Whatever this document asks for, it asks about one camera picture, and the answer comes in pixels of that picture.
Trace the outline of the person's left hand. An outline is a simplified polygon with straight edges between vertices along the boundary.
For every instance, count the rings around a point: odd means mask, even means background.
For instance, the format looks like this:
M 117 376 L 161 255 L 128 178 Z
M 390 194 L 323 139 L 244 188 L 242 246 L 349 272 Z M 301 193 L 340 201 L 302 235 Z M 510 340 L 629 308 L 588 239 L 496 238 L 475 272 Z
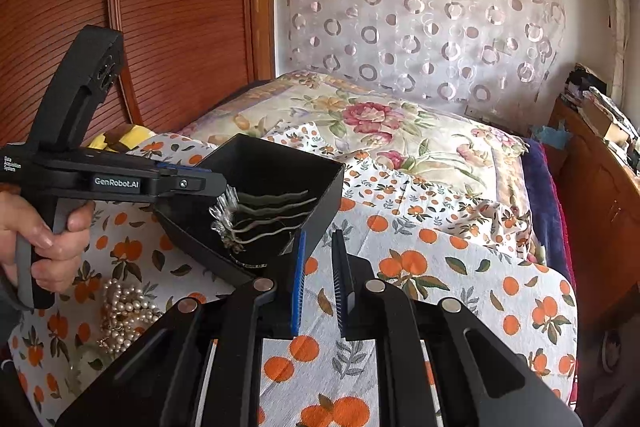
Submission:
M 66 229 L 54 234 L 16 187 L 1 189 L 1 270 L 13 286 L 18 284 L 15 248 L 17 236 L 35 247 L 41 259 L 32 264 L 32 277 L 46 291 L 62 293 L 73 283 L 90 243 L 94 202 L 72 212 Z

